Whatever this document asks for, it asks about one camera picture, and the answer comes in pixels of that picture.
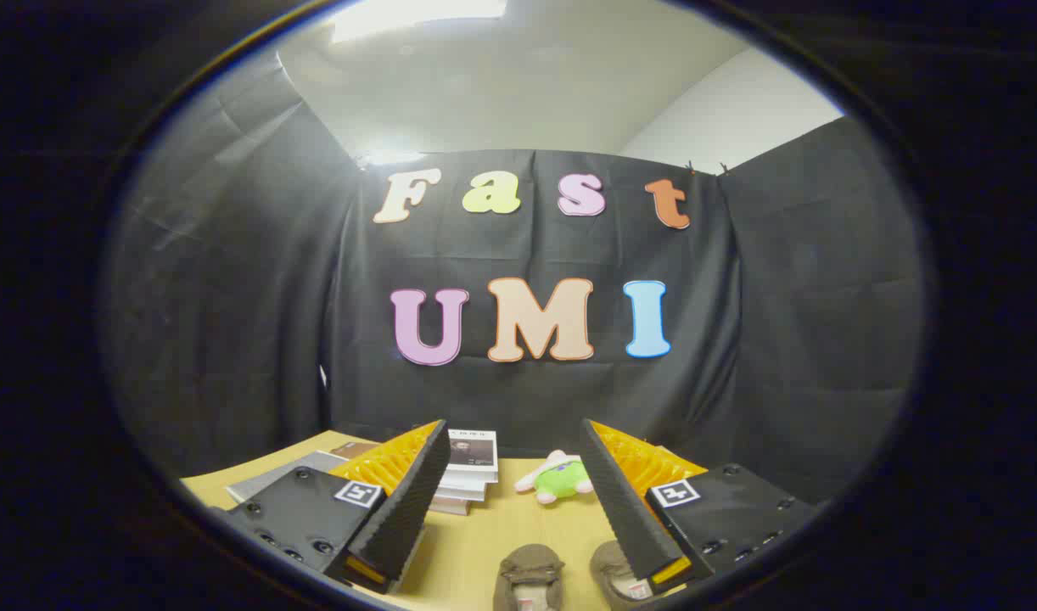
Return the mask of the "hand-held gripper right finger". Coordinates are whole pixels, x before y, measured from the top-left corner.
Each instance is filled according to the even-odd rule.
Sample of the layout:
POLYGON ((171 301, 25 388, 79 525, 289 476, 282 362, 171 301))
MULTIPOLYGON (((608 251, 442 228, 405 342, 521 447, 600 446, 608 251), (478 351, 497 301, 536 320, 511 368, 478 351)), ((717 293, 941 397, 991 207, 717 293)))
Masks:
POLYGON ((580 431, 605 518, 654 594, 747 566, 818 512, 735 462, 702 468, 602 423, 585 420, 580 431))

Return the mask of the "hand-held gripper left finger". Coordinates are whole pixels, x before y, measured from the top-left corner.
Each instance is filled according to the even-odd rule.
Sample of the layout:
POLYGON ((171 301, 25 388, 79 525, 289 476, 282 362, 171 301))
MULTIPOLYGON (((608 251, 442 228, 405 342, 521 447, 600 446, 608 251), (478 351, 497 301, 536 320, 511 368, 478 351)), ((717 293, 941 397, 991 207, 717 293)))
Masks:
POLYGON ((387 594, 405 575, 450 452, 437 420, 331 468, 300 460, 215 515, 283 559, 387 594))

